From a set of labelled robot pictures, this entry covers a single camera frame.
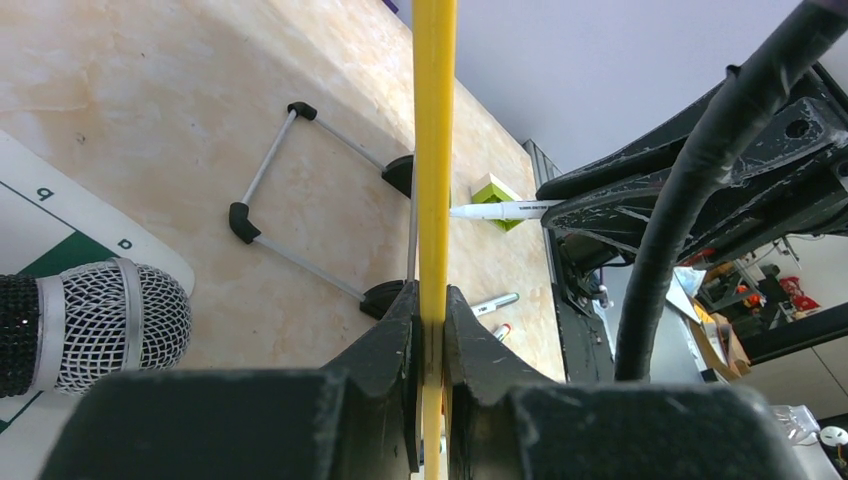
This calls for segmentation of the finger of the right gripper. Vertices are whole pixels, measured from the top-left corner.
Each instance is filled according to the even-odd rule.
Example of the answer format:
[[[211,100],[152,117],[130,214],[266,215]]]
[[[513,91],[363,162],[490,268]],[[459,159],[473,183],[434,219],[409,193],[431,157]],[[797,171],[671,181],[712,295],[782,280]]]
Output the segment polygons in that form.
[[[847,113],[829,99],[823,115],[808,104],[801,120],[787,128],[793,138],[811,125],[813,153],[748,181],[731,181],[733,165],[720,175],[701,204],[702,183],[671,186],[675,162],[667,174],[656,172],[610,188],[563,200],[543,220],[546,227],[574,233],[635,256],[643,248],[646,230],[662,226],[680,235],[676,261],[716,265],[790,234],[844,235],[847,232]]]
[[[719,89],[715,85],[669,120],[620,150],[546,181],[538,188],[536,198],[563,201],[656,172],[667,174]],[[817,107],[823,115],[829,113],[829,71],[822,66],[813,67],[792,87],[784,106],[734,162],[732,182],[758,179],[813,153],[813,135],[819,132],[816,125],[796,138],[789,135],[787,128],[791,122],[805,117],[801,111],[808,104]]]

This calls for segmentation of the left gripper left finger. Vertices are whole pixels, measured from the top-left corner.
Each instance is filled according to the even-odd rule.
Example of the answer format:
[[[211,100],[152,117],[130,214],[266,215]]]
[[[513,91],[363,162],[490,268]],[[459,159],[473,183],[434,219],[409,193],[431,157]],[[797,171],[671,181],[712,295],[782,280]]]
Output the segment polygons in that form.
[[[338,386],[328,479],[408,479],[419,471],[419,283],[408,282],[382,319],[321,370]]]

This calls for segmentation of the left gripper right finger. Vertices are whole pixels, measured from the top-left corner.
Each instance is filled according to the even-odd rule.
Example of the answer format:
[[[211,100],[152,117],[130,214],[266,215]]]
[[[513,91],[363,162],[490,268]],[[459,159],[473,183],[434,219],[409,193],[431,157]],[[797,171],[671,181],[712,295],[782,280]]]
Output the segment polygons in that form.
[[[557,383],[496,340],[453,285],[443,346],[449,477],[532,479],[540,433],[521,395]]]

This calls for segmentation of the purple whiteboard marker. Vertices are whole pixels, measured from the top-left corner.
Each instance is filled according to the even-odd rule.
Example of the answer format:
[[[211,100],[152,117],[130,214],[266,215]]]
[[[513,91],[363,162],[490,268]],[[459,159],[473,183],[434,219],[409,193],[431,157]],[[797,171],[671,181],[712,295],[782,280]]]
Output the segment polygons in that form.
[[[529,220],[540,219],[561,200],[522,200],[495,203],[478,203],[450,208],[454,218],[475,220]]]

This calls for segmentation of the yellow framed whiteboard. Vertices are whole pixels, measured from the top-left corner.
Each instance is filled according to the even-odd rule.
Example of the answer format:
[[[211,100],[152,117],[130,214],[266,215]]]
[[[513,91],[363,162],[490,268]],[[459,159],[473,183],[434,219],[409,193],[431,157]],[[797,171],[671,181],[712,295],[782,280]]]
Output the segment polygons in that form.
[[[440,477],[443,342],[458,3],[412,3],[422,436],[427,479]]]

